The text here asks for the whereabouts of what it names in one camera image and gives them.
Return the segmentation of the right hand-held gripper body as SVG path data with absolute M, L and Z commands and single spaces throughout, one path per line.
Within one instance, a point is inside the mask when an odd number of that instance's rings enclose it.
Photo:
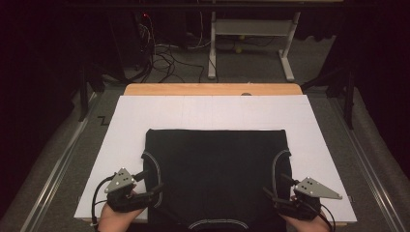
M 281 215 L 299 220 L 313 220 L 321 212 L 321 198 L 341 200 L 342 196 L 334 190 L 324 186 L 311 177 L 299 181 L 297 186 L 291 187 L 295 199 L 287 204 L 278 204 Z

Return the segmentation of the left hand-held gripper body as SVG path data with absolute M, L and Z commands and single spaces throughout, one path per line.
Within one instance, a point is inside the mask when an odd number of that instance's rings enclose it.
M 132 176 L 126 168 L 121 168 L 104 190 L 107 204 L 115 212 L 127 213 L 144 209 L 151 203 L 143 199 L 143 193 L 135 194 L 133 192 L 137 182 Z

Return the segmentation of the dark knit vest white trim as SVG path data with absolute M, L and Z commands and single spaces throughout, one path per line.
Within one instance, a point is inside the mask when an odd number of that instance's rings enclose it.
M 274 197 L 288 199 L 291 153 L 283 130 L 148 130 L 147 189 L 162 192 L 148 223 L 170 232 L 285 232 Z

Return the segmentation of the person's right hand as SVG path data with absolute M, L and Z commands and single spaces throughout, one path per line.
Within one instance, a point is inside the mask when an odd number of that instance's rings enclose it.
M 323 212 L 311 221 L 298 220 L 284 215 L 281 217 L 297 232 L 332 232 L 332 228 L 324 220 L 325 214 Z

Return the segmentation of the person's left hand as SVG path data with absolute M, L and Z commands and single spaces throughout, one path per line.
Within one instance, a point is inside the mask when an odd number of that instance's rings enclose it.
M 127 213 L 115 212 L 107 203 L 102 207 L 98 223 L 99 232 L 126 232 L 132 222 L 143 212 L 143 209 Z

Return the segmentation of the white table board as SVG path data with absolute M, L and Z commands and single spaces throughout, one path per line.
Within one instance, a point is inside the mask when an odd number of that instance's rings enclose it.
M 305 95 L 294 96 L 122 96 L 74 216 L 89 221 L 98 183 L 124 167 L 142 170 L 149 129 L 284 130 L 293 177 L 318 181 L 342 196 L 323 199 L 326 214 L 340 223 L 357 221 L 346 190 Z

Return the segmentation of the black metal stand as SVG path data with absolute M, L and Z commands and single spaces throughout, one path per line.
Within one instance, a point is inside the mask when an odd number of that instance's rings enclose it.
M 91 97 L 88 94 L 89 89 L 93 93 L 103 93 L 108 85 L 120 86 L 127 84 L 125 78 L 115 76 L 95 63 L 84 63 L 78 73 L 80 96 L 79 122 L 83 122 L 90 111 Z
M 348 128 L 352 130 L 355 88 L 355 76 L 352 66 L 344 64 L 330 72 L 321 73 L 314 79 L 302 84 L 301 89 L 305 91 L 313 86 L 326 86 L 326 96 L 328 98 L 344 97 L 343 119 Z

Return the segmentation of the wooden table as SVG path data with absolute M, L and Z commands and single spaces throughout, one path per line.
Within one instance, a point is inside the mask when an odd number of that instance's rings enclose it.
M 125 96 L 285 96 L 302 95 L 294 83 L 134 83 Z

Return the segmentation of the dark computer tower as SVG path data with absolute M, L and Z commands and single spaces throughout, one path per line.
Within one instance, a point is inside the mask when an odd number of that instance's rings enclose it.
M 136 82 L 152 69 L 150 34 L 134 12 L 119 12 L 109 15 L 111 31 L 119 54 L 125 80 Z

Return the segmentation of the metal floor rail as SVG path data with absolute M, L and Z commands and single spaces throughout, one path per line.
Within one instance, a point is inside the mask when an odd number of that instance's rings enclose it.
M 85 97 L 87 109 L 82 112 L 81 97 L 76 94 L 73 112 L 45 144 L 19 191 L 20 201 L 28 209 L 19 232 L 37 232 L 67 172 L 78 139 L 88 124 L 88 114 L 99 97 L 96 93 L 88 94 Z
M 371 166 L 370 160 L 368 159 L 364 148 L 362 147 L 356 133 L 353 129 L 347 126 L 346 120 L 343 118 L 343 111 L 341 106 L 336 99 L 329 99 L 330 105 L 335 111 L 339 121 L 343 125 L 349 140 L 354 147 L 354 154 L 356 160 L 359 163 L 361 172 L 363 173 L 367 185 L 376 201 L 379 210 L 381 211 L 383 217 L 385 218 L 387 224 L 389 225 L 392 232 L 407 232 L 403 220 L 398 214 L 398 210 L 393 205 L 392 199 L 388 194 L 386 188 L 382 185 L 381 180 L 377 176 L 375 169 Z

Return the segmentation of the white metal desk frame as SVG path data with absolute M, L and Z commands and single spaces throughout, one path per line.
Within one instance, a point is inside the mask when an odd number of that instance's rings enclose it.
M 287 20 L 257 20 L 257 19 L 217 19 L 216 13 L 211 17 L 211 40 L 208 59 L 208 78 L 217 77 L 216 36 L 268 36 L 285 37 L 284 49 L 278 51 L 278 57 L 286 80 L 294 82 L 288 53 L 296 33 L 301 13 L 296 12 L 292 19 Z

